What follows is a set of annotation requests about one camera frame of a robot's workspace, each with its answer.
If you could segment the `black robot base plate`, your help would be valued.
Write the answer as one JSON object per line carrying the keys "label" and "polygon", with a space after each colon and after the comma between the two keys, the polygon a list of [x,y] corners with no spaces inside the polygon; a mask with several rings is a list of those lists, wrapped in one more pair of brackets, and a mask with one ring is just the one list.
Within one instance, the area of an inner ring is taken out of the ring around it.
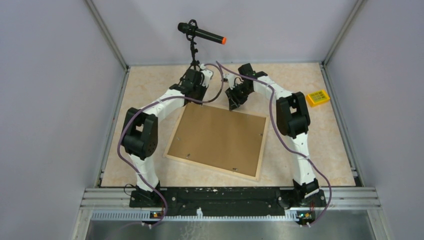
{"label": "black robot base plate", "polygon": [[325,207],[323,190],[304,199],[292,187],[167,187],[160,188],[158,200],[130,195],[131,208],[158,208],[166,216],[194,216],[200,209],[206,217],[283,216],[294,208]]}

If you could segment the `white wooden photo frame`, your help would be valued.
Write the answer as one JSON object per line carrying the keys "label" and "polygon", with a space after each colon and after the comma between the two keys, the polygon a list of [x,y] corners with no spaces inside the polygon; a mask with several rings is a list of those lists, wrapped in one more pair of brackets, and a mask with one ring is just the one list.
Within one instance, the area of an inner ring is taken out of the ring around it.
{"label": "white wooden photo frame", "polygon": [[163,156],[257,182],[269,121],[259,113],[189,103],[176,121]]}

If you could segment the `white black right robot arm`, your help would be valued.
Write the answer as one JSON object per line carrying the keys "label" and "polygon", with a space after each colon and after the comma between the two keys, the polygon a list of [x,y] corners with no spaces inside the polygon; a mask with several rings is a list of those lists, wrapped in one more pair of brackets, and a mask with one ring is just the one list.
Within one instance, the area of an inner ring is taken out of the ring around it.
{"label": "white black right robot arm", "polygon": [[307,206],[319,192],[319,184],[313,172],[308,148],[308,131],[311,123],[305,95],[279,86],[267,73],[256,72],[251,64],[238,68],[238,73],[227,76],[229,88],[225,91],[229,110],[243,105],[251,93],[258,93],[269,100],[268,109],[275,109],[276,119],[272,127],[277,137],[287,137],[283,146],[295,155],[293,171],[293,200],[299,206]]}

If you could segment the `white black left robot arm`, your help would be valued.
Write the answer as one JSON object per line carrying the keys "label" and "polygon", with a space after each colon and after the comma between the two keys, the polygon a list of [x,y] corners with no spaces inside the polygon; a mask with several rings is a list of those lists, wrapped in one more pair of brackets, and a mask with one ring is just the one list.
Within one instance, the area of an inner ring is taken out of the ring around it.
{"label": "white black left robot arm", "polygon": [[158,99],[141,108],[131,107],[126,112],[117,148],[129,155],[125,162],[136,173],[134,198],[141,199],[149,207],[156,206],[161,198],[153,161],[159,142],[159,123],[189,102],[203,103],[213,75],[204,66],[199,70],[189,68],[179,83],[171,85]]}

